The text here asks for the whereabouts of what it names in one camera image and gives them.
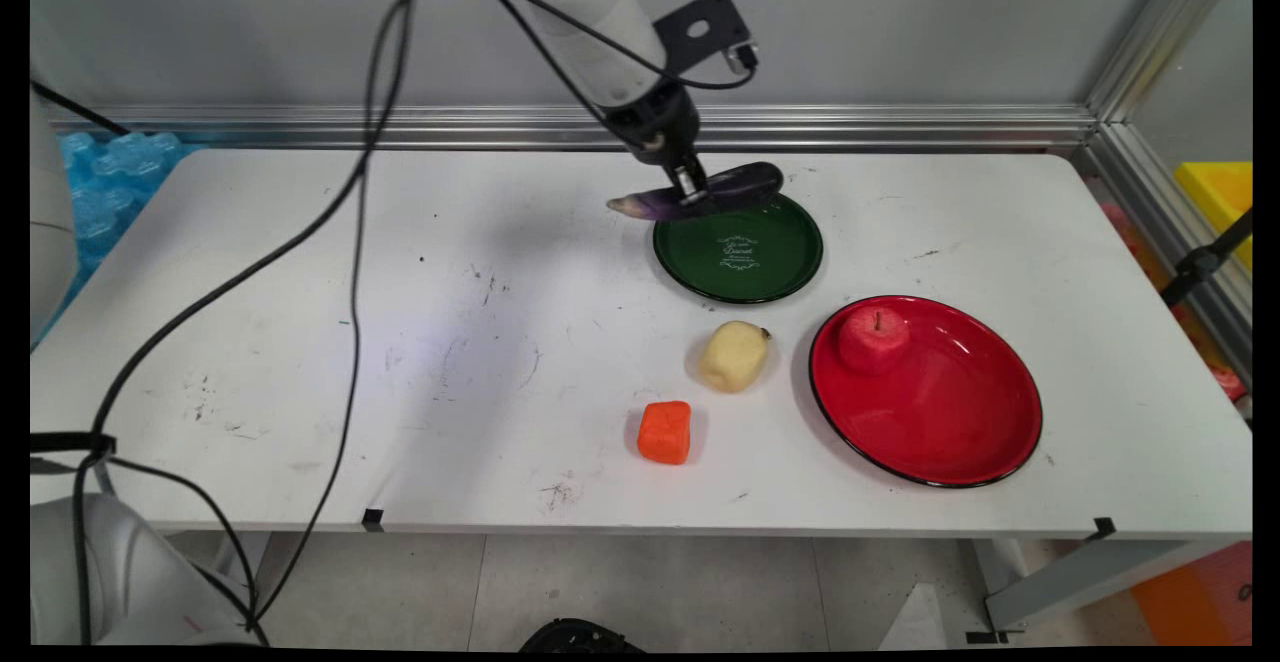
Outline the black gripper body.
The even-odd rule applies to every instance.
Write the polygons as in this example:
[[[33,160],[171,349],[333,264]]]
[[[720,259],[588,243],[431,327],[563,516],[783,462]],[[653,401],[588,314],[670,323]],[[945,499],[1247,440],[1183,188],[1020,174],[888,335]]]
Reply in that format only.
[[[604,118],[623,134],[640,163],[668,172],[700,169],[696,142],[701,119],[684,85],[654,85],[634,102],[605,108]]]

